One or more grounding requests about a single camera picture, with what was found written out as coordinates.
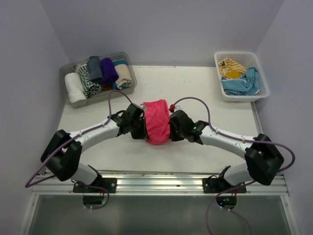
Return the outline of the pink towel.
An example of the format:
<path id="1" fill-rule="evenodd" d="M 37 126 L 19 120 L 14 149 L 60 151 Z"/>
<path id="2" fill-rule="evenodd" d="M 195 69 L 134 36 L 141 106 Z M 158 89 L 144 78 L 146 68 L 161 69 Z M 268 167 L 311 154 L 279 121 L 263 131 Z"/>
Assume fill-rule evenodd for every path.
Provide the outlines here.
<path id="1" fill-rule="evenodd" d="M 169 109 L 166 100 L 144 102 L 146 129 L 149 136 L 147 142 L 152 145 L 161 145 L 170 138 Z"/>

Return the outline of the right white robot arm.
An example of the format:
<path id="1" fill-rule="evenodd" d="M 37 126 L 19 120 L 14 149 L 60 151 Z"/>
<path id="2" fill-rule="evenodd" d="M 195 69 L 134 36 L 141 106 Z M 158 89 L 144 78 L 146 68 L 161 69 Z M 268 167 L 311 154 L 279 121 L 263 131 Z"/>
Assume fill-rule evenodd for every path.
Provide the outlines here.
<path id="1" fill-rule="evenodd" d="M 188 140 L 201 145 L 208 145 L 233 153 L 245 163 L 226 166 L 217 177 L 204 179 L 205 192 L 229 192 L 246 181 L 256 181 L 269 186 L 284 158 L 264 134 L 257 137 L 236 136 L 227 138 L 217 129 L 211 129 L 208 122 L 192 119 L 182 110 L 173 112 L 169 118 L 170 140 Z"/>

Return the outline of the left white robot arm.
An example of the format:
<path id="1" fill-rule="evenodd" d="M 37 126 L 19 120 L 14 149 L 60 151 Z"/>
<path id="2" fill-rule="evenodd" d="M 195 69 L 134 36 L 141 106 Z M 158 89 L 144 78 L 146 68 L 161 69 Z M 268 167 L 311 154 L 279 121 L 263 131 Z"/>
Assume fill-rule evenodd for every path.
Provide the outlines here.
<path id="1" fill-rule="evenodd" d="M 144 110 L 133 103 L 126 110 L 110 113 L 107 119 L 92 127 L 70 133 L 63 129 L 57 131 L 42 154 L 41 162 L 60 181 L 71 179 L 90 192 L 97 192 L 104 186 L 102 176 L 94 167 L 80 163 L 82 153 L 127 133 L 135 140 L 148 139 Z"/>

